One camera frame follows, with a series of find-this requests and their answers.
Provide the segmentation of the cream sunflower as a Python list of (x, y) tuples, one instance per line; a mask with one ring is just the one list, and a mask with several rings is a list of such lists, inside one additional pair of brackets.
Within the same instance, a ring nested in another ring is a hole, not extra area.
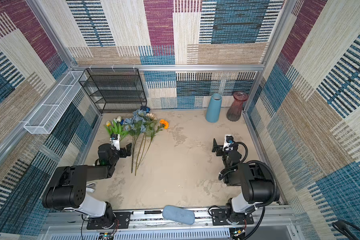
[(147, 113), (143, 116), (145, 122), (143, 123), (143, 136), (142, 141), (139, 147), (138, 157), (135, 166), (135, 175), (137, 175), (137, 170), (139, 169), (140, 165), (142, 164), (143, 160), (146, 157), (146, 154), (152, 144), (152, 141), (156, 135), (156, 126), (158, 123), (157, 117), (153, 113)]

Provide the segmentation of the teal ceramic vase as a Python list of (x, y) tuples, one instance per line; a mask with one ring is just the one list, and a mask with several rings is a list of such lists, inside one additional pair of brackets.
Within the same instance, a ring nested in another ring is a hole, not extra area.
[(207, 113), (206, 120), (210, 123), (216, 123), (219, 120), (220, 110), (222, 106), (223, 97), (219, 94), (213, 94), (211, 96)]

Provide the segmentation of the dark blue rose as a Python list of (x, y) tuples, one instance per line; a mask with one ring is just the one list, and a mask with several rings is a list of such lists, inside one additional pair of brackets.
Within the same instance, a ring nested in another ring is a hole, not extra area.
[(149, 107), (147, 107), (147, 106), (141, 106), (140, 110), (146, 112), (147, 114), (151, 111), (151, 109)]

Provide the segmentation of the orange marigold flower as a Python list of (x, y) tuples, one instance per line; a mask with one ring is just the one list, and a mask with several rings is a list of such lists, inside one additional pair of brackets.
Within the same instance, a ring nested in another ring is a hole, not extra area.
[(160, 121), (151, 120), (149, 122), (149, 125), (146, 126), (147, 130), (144, 134), (144, 141), (146, 143), (148, 138), (150, 138), (150, 141), (149, 141), (149, 145), (147, 148), (143, 147), (143, 155), (142, 155), (141, 159), (138, 160), (137, 169), (139, 168), (139, 166), (143, 162), (144, 158), (146, 157), (146, 154), (148, 153), (148, 150), (150, 149), (150, 146), (152, 144), (154, 137), (157, 135), (157, 133), (159, 131), (162, 131), (163, 129), (167, 129), (168, 127), (169, 127), (169, 123), (163, 119), (161, 119)]

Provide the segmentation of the light blue rose bunch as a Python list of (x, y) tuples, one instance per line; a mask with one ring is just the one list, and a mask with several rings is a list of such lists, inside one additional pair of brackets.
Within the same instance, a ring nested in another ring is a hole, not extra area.
[(133, 112), (131, 118), (124, 119), (124, 129), (132, 137), (132, 164), (131, 164), (131, 173), (134, 172), (134, 162), (135, 162), (135, 149), (136, 143), (139, 139), (141, 133), (146, 131), (145, 122), (147, 112), (144, 110), (136, 110)]

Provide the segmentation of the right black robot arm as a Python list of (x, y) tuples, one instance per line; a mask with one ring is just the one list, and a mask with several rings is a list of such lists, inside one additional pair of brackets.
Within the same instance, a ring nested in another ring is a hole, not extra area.
[(213, 140), (212, 152), (222, 158), (224, 165), (218, 179), (228, 187), (241, 188), (241, 192), (230, 198), (223, 210), (217, 207), (209, 209), (213, 225), (253, 224), (253, 212), (259, 208), (264, 210), (266, 206), (279, 200), (275, 174), (261, 161), (247, 161), (247, 145), (236, 142), (231, 135), (225, 136), (223, 145), (218, 145)]

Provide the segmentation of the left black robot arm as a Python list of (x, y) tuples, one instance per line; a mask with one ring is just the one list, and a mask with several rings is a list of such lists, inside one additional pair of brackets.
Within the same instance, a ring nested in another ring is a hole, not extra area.
[(119, 150), (111, 144), (102, 144), (98, 148), (99, 158), (93, 166), (56, 168), (42, 197), (44, 208), (79, 212), (88, 216), (89, 223), (98, 228), (114, 227), (119, 220), (113, 212), (112, 205), (87, 195), (87, 183), (111, 178), (118, 160), (131, 155), (131, 143)]

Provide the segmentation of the dark red glass vase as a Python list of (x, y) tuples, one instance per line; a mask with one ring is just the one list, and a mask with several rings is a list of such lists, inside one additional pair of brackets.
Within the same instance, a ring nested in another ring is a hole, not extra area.
[(231, 104), (228, 112), (227, 119), (231, 122), (236, 122), (241, 118), (244, 103), (248, 100), (248, 94), (244, 92), (234, 92), (234, 101)]

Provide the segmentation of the tulip bunch green leaves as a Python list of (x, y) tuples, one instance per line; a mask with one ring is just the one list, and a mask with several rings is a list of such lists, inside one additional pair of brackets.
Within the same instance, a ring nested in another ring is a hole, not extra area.
[(105, 129), (107, 130), (110, 138), (113, 135), (120, 135), (120, 139), (123, 140), (129, 133), (124, 129), (124, 120), (121, 116), (113, 119), (112, 121), (107, 121), (105, 124)]

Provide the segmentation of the blue-grey sponge pad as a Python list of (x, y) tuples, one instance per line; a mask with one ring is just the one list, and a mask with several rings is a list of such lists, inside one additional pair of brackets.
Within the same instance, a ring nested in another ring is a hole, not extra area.
[(192, 225), (195, 222), (195, 214), (193, 211), (175, 206), (165, 206), (162, 215), (166, 220), (185, 225)]

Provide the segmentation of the black object bottom right corner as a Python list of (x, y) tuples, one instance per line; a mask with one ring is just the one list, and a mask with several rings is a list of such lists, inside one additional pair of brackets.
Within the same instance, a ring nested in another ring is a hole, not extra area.
[(349, 229), (349, 227), (352, 227), (353, 229), (355, 229), (359, 233), (360, 233), (360, 228), (358, 226), (348, 222), (348, 221), (337, 220), (335, 222), (332, 222), (332, 227), (336, 231), (338, 231), (339, 233), (341, 233), (342, 235), (347, 237), (349, 240), (358, 240), (359, 239), (359, 238), (356, 237), (356, 235), (354, 235), (352, 233), (352, 231)]

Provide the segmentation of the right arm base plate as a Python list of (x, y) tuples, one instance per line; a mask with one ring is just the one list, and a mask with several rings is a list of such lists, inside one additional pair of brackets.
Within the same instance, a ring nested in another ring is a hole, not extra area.
[(208, 210), (208, 213), (212, 217), (214, 226), (254, 224), (253, 217), (246, 214), (237, 214), (235, 212), (227, 213), (227, 210), (220, 208), (211, 208)]

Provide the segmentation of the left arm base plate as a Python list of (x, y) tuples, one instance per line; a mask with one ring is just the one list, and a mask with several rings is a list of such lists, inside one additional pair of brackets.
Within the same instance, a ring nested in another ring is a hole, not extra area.
[(130, 224), (131, 212), (114, 212), (110, 219), (106, 217), (89, 218), (87, 230), (127, 229)]

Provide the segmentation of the white mesh wall basket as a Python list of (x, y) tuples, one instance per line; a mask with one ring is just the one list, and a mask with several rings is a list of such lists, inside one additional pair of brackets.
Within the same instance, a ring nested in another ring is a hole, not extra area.
[(50, 134), (79, 92), (82, 75), (80, 71), (65, 74), (25, 123), (24, 129), (32, 135)]

